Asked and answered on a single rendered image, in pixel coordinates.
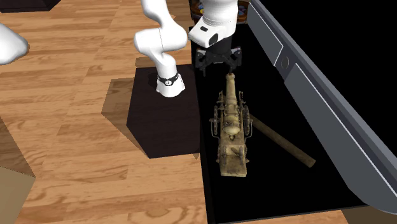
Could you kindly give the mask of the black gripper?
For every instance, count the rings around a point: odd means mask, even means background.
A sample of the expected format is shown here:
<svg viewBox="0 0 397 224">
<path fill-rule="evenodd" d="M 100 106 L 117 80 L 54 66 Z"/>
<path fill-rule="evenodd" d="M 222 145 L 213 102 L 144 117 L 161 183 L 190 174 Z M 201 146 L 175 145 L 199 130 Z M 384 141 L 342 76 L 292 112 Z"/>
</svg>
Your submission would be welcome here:
<svg viewBox="0 0 397 224">
<path fill-rule="evenodd" d="M 221 61 L 222 57 L 226 57 L 226 63 L 229 66 L 229 73 L 235 70 L 242 64 L 242 50 L 241 47 L 232 48 L 232 37 L 218 41 L 211 46 L 211 51 L 196 49 L 195 53 L 195 67 L 203 72 L 206 76 L 206 67 L 214 61 Z"/>
</svg>

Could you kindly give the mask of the colourful patterned round object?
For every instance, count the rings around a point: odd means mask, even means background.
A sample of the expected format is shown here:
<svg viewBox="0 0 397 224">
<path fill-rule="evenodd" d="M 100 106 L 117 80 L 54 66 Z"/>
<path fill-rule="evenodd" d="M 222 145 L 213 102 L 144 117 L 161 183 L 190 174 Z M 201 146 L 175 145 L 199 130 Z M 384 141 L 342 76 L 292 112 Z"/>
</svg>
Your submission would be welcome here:
<svg viewBox="0 0 397 224">
<path fill-rule="evenodd" d="M 250 0 L 238 0 L 237 24 L 246 23 L 249 3 Z M 189 5 L 191 18 L 194 24 L 196 24 L 202 16 L 204 7 L 201 0 L 189 0 Z"/>
</svg>

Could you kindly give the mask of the brass model cannon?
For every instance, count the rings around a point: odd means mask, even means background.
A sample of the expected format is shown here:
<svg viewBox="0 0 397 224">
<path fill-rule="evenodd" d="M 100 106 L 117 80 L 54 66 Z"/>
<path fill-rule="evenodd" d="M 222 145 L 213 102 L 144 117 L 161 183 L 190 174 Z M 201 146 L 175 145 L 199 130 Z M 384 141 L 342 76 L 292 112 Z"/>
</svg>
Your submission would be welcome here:
<svg viewBox="0 0 397 224">
<path fill-rule="evenodd" d="M 228 177 L 246 177 L 246 140 L 252 136 L 253 119 L 243 100 L 243 92 L 235 89 L 235 75 L 226 76 L 226 89 L 220 91 L 213 109 L 211 135 L 218 140 L 216 162 L 220 174 Z"/>
</svg>

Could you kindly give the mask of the dark robot stand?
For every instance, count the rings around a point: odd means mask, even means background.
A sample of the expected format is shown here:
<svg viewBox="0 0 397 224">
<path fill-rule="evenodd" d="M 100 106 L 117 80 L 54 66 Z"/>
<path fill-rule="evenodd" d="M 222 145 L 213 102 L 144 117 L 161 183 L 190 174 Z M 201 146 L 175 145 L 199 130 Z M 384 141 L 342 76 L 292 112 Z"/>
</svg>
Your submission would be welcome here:
<svg viewBox="0 0 397 224">
<path fill-rule="evenodd" d="M 200 115 L 194 69 L 178 65 L 185 84 L 176 97 L 156 91 L 157 70 L 137 68 L 127 117 L 127 127 L 149 158 L 200 151 Z"/>
</svg>

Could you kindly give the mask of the brown wooden stick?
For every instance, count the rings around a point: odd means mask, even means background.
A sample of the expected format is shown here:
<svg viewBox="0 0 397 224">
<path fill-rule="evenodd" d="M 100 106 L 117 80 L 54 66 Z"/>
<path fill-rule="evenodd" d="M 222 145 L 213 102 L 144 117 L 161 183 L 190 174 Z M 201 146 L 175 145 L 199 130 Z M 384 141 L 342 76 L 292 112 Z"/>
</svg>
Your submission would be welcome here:
<svg viewBox="0 0 397 224">
<path fill-rule="evenodd" d="M 311 168 L 315 163 L 316 160 L 313 159 L 311 156 L 306 154 L 300 148 L 295 146 L 293 143 L 288 141 L 286 138 L 282 137 L 276 131 L 271 129 L 268 125 L 265 125 L 255 116 L 250 115 L 250 118 L 253 120 L 253 126 L 257 128 L 262 134 L 266 135 L 268 138 L 273 140 L 276 144 L 278 144 L 281 148 L 286 150 L 289 154 L 299 160 L 301 163 L 306 165 L 307 167 Z"/>
</svg>

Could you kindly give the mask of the dark furniture block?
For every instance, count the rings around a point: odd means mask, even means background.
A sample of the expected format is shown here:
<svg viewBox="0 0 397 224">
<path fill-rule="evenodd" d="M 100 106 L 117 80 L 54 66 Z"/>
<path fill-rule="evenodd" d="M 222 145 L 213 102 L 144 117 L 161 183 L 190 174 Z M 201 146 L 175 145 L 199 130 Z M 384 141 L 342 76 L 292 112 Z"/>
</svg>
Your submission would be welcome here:
<svg viewBox="0 0 397 224">
<path fill-rule="evenodd" d="M 0 0 L 1 13 L 50 11 L 61 0 Z"/>
</svg>

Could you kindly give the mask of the white rounded object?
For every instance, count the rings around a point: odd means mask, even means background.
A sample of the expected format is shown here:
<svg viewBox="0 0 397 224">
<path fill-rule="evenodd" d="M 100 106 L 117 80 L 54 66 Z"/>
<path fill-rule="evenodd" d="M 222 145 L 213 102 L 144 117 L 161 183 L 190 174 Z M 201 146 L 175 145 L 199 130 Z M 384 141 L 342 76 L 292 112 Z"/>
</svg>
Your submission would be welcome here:
<svg viewBox="0 0 397 224">
<path fill-rule="evenodd" d="M 0 65 L 12 63 L 29 51 L 28 41 L 0 23 Z"/>
</svg>

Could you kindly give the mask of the beige furniture piece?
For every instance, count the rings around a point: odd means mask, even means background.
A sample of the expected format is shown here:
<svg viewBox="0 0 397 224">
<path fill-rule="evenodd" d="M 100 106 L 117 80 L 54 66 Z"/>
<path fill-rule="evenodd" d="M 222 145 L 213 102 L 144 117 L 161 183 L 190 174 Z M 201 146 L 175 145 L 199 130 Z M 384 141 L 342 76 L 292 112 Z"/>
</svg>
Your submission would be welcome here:
<svg viewBox="0 0 397 224">
<path fill-rule="evenodd" d="M 35 182 L 34 176 L 0 167 L 0 224 L 14 224 Z"/>
</svg>

